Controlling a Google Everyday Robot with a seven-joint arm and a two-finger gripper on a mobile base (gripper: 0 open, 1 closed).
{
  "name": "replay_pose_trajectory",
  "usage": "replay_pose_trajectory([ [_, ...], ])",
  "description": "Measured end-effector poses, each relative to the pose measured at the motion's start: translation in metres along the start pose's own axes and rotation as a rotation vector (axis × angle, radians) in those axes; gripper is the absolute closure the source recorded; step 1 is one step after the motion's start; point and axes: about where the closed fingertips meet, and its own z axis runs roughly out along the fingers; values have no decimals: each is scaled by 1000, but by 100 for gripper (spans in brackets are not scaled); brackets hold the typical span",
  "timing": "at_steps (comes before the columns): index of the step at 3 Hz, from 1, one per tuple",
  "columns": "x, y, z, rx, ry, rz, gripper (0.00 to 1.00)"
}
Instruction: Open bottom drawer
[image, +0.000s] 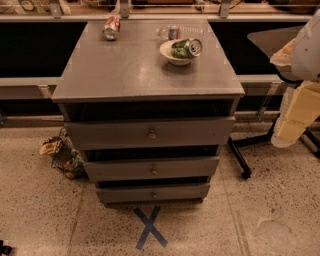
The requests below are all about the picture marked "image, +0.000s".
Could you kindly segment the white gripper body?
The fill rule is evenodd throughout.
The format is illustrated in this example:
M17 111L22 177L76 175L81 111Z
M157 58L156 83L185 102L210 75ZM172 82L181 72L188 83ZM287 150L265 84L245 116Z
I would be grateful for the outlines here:
M280 50L272 55L270 63L273 64L278 75L286 81L294 82L299 81L300 78L295 76L291 70L291 55L293 51L295 40L292 39L286 43Z

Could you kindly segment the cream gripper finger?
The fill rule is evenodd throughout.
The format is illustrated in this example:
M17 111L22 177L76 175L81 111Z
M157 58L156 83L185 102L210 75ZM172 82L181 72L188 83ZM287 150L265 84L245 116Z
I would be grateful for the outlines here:
M282 97L280 116L276 120L271 137L271 143L278 148L289 147L294 142L296 129L292 112L294 93L295 90L288 87Z
M304 80L294 90L292 112L296 125L295 142L320 116L320 82Z

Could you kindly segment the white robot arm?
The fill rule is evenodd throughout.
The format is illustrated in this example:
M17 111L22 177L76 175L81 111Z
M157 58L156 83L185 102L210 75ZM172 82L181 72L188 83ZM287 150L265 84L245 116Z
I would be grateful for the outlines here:
M320 19L319 11L297 36L275 53L270 62L290 66L291 72L303 80L283 94L280 116L276 120L271 143L278 148L293 145L320 116Z

